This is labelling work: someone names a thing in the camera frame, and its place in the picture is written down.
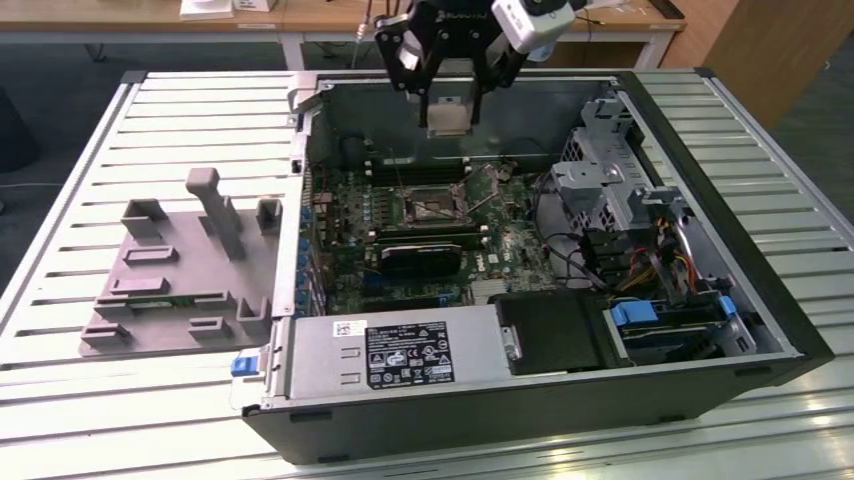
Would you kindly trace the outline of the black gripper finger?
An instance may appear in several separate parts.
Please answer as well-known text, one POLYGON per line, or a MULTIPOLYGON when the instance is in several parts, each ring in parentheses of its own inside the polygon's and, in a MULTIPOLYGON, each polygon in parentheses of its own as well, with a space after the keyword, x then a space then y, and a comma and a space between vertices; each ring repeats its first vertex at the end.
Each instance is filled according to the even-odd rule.
POLYGON ((527 60, 527 53, 519 53, 507 44, 497 50, 497 57, 490 59, 489 47, 478 46, 470 56, 473 62, 473 83, 470 89, 470 123, 481 121, 482 101, 487 93, 498 88, 509 88, 527 60))
POLYGON ((430 88, 438 65, 431 61, 422 37, 431 32, 424 15, 400 14, 380 17, 375 22, 374 40, 379 48, 392 88, 418 97, 418 124, 429 124, 430 88))

